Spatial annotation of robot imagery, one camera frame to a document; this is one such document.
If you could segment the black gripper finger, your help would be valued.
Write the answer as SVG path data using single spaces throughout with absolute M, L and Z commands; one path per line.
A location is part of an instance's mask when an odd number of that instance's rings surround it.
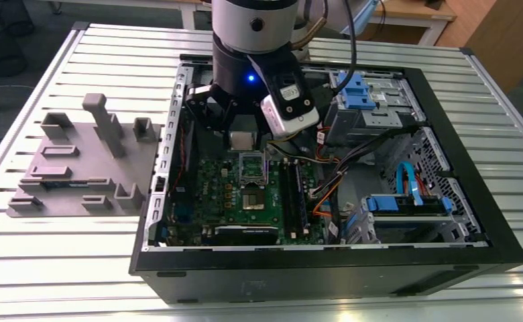
M 210 85 L 189 84 L 186 86 L 185 107 L 194 121 L 208 131 L 221 134 L 222 147 L 229 149 L 229 128 L 236 116 L 236 98 L 221 87 Z
M 262 136 L 269 132 L 269 128 L 261 113 L 254 113 L 253 117 L 256 123 L 254 149 L 261 150 Z

